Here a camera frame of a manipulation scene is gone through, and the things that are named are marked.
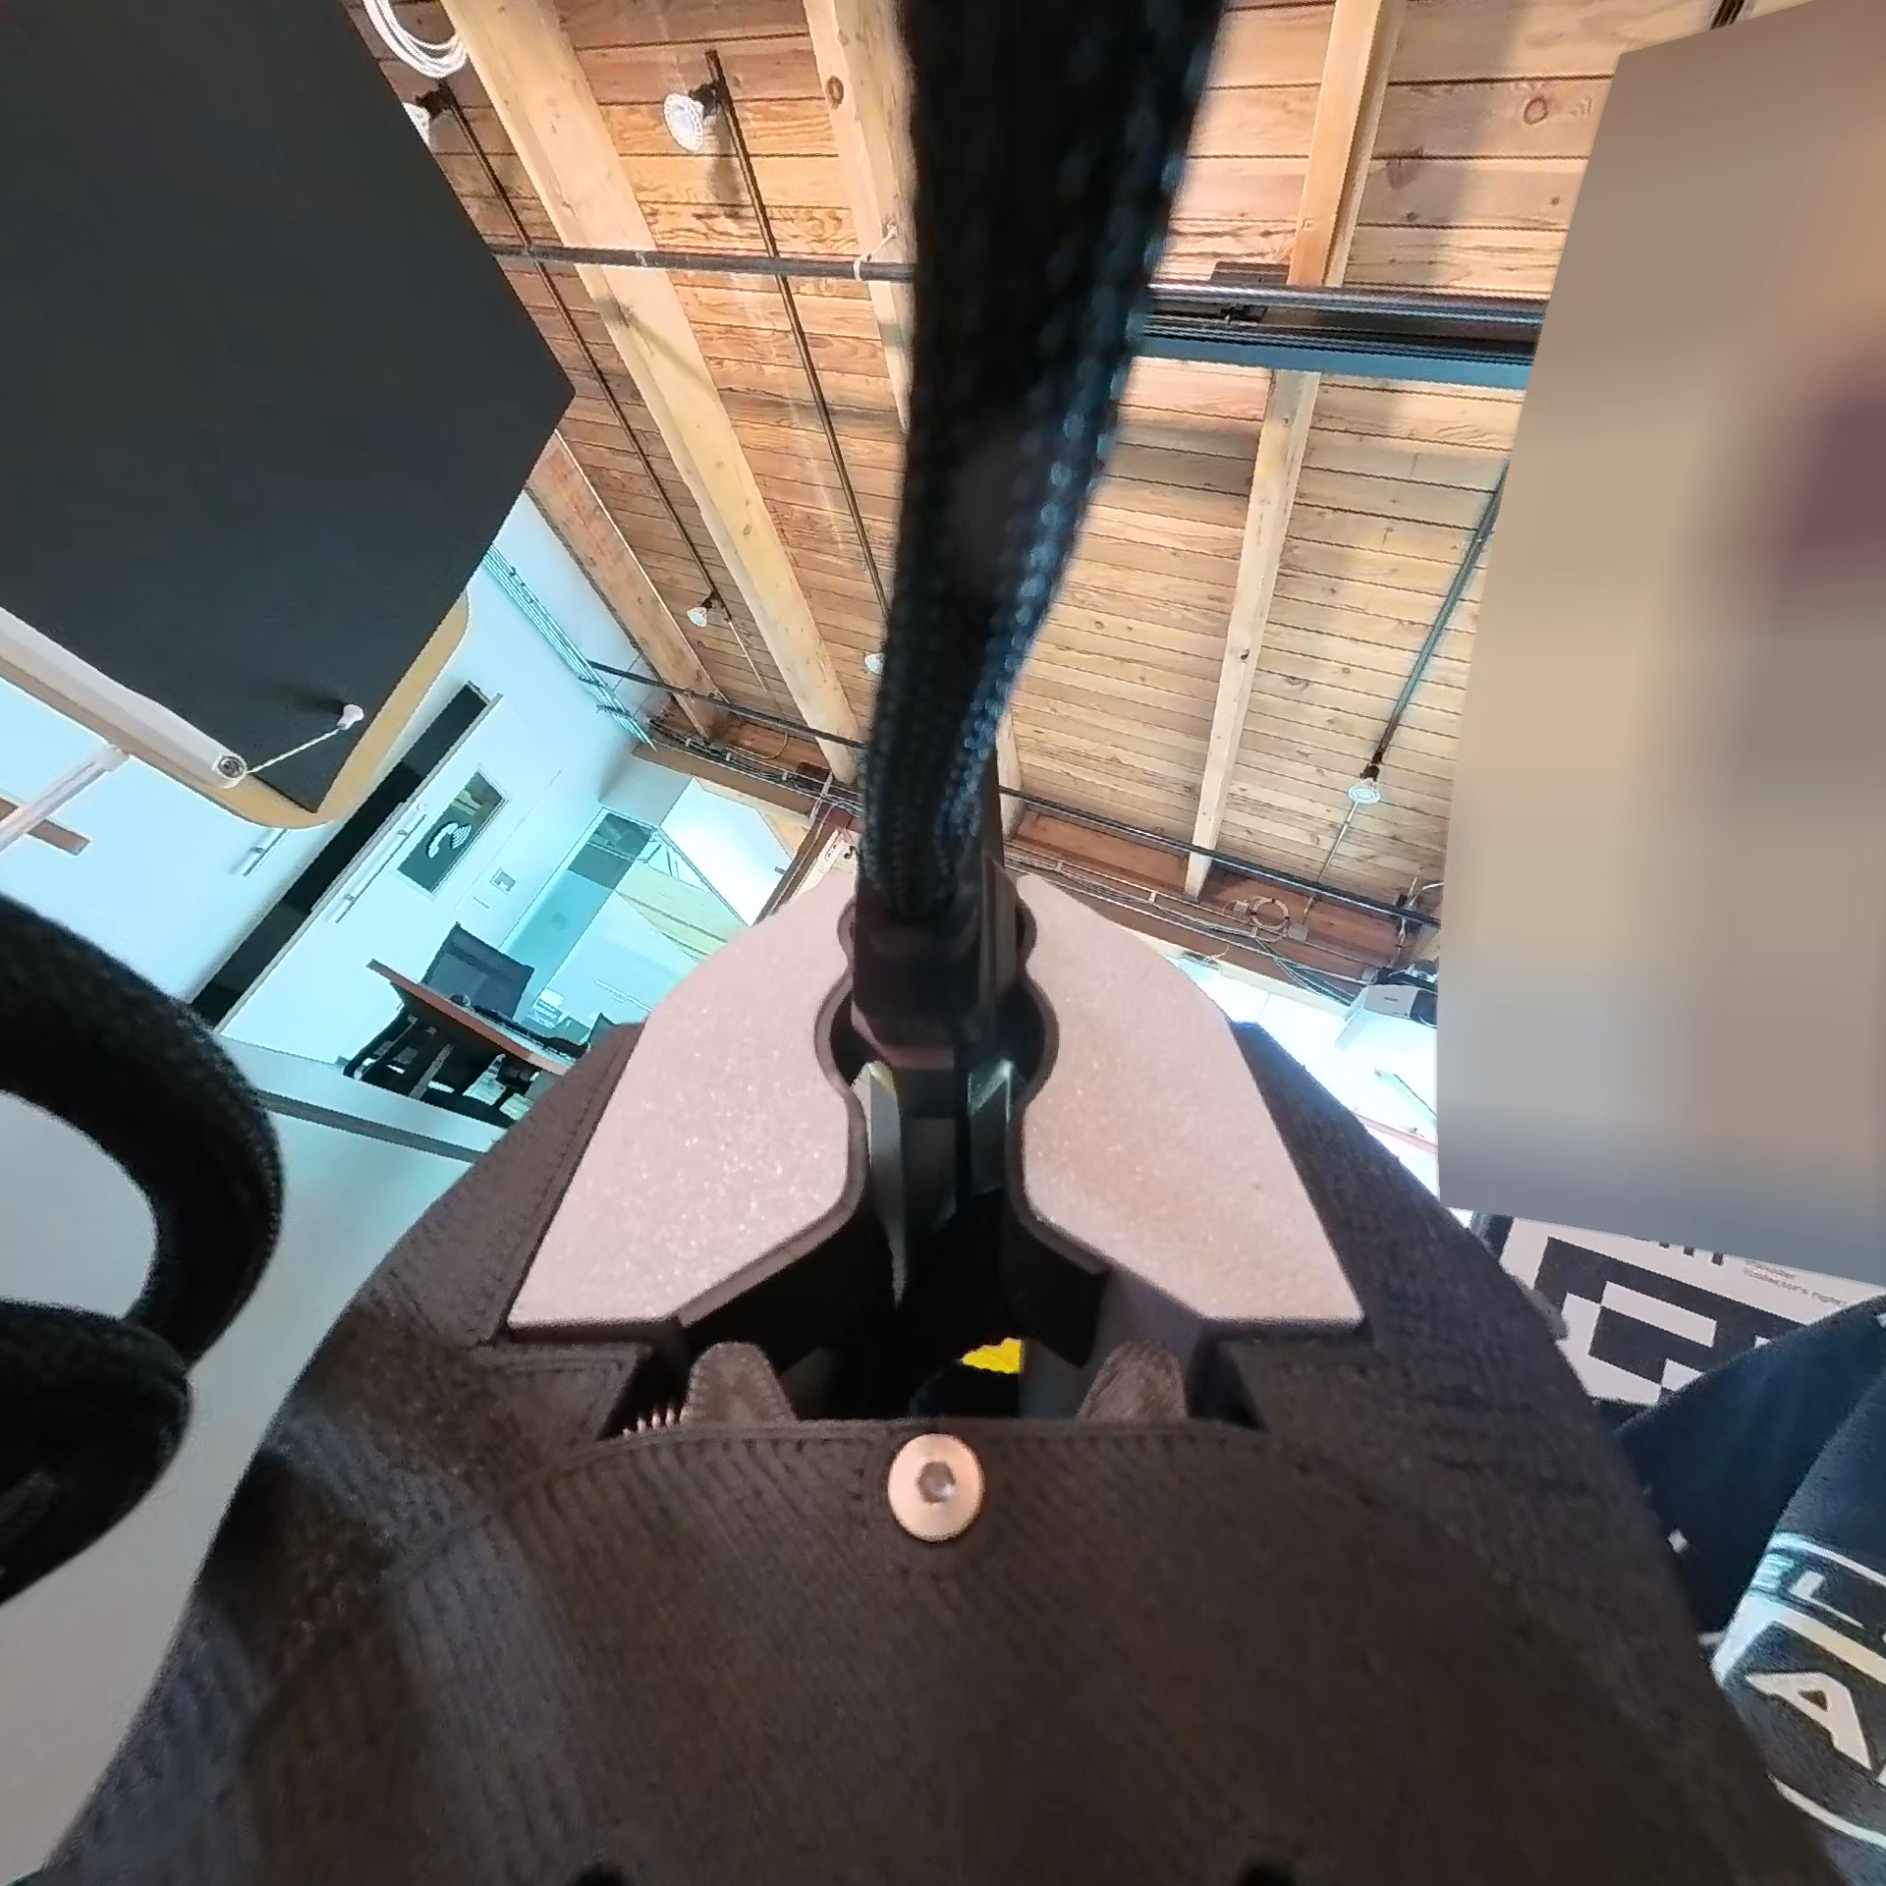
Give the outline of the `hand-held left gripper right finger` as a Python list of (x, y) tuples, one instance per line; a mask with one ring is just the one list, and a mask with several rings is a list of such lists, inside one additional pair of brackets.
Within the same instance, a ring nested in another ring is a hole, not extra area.
[(1002, 1277), (1034, 1339), (1351, 1336), (1360, 1298), (1235, 1025), (1143, 938), (1020, 880), (1044, 1052)]

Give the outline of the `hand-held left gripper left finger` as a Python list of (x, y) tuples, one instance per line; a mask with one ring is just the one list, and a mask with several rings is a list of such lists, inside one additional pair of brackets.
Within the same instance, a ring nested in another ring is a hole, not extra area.
[(650, 1013), (511, 1298), (518, 1336), (843, 1340), (889, 1252), (833, 1057), (856, 878), (824, 878)]

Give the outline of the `white ceiling device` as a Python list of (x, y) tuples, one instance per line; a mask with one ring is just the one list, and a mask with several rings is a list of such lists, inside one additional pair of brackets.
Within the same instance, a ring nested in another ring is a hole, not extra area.
[(1350, 1002), (1336, 1049), (1374, 1052), (1432, 1047), (1439, 987), (1429, 976), (1393, 972), (1366, 981)]

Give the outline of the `wooden office desk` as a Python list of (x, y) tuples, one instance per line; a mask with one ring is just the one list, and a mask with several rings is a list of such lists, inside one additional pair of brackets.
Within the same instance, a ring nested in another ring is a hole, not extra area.
[(439, 1080), (456, 1059), (476, 1057), (474, 1077), (500, 1065), (505, 1093), (524, 1093), (538, 1077), (564, 1077), (581, 1057), (578, 1049), (540, 1043), (376, 958), (368, 961), (368, 972), (394, 992), (396, 1016), (344, 1065), (348, 1077), (405, 1098), (427, 1098), (439, 1087), (459, 1101), (465, 1091)]

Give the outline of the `black office chair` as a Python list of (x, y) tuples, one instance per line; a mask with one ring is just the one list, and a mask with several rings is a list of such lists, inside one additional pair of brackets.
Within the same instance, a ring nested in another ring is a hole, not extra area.
[(531, 965), (481, 941), (465, 927), (451, 927), (425, 975), (427, 987), (477, 1013), (486, 1021), (515, 1021)]

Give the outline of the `curved plywood board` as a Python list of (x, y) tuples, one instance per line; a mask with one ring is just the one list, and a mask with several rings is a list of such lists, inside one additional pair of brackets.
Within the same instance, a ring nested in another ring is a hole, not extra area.
[[(349, 728), (335, 726), (318, 740), (246, 771), (233, 785), (216, 789), (208, 794), (210, 801), (254, 829), (271, 833), (318, 830), (352, 818), (381, 784), (401, 746), (413, 738), (419, 709), (465, 640), (467, 624), (468, 594), (459, 594), (373, 717)], [(335, 775), (318, 800), (301, 803), (275, 777), (328, 747), (338, 752)]]

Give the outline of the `person's black printed shirt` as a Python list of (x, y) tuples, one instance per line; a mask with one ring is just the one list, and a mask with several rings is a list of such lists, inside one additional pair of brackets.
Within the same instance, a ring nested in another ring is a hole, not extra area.
[(1612, 1427), (1703, 1656), (1844, 1882), (1884, 1882), (1879, 1285), (1478, 1214)]

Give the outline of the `black rectangular panel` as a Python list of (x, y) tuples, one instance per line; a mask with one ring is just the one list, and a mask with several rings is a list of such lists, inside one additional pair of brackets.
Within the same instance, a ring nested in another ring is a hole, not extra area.
[(575, 390), (340, 5), (2, 8), (5, 611), (313, 811)]

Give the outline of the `framed wall picture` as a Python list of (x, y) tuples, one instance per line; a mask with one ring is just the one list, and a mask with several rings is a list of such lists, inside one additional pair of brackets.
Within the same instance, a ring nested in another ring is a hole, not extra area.
[(457, 871), (490, 821), (505, 811), (505, 803), (505, 792), (483, 771), (472, 772), (425, 833), (413, 837), (396, 862), (396, 875), (427, 893), (436, 893)]

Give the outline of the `black ceiling track rail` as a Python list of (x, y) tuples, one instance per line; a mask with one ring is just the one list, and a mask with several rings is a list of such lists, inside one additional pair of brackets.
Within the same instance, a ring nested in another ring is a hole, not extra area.
[(1544, 317), (1543, 298), (1171, 280), (1152, 291), (1139, 352), (1238, 370), (1521, 390)]

